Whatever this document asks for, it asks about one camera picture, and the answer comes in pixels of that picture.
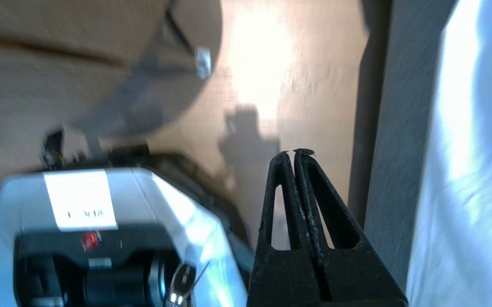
red light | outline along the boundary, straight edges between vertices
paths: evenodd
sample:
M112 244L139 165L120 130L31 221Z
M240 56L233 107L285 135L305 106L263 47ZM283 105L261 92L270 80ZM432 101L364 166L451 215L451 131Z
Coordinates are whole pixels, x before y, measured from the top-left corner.
M83 246L83 251L90 252L98 247L100 240L96 233L88 232L81 237L81 246Z

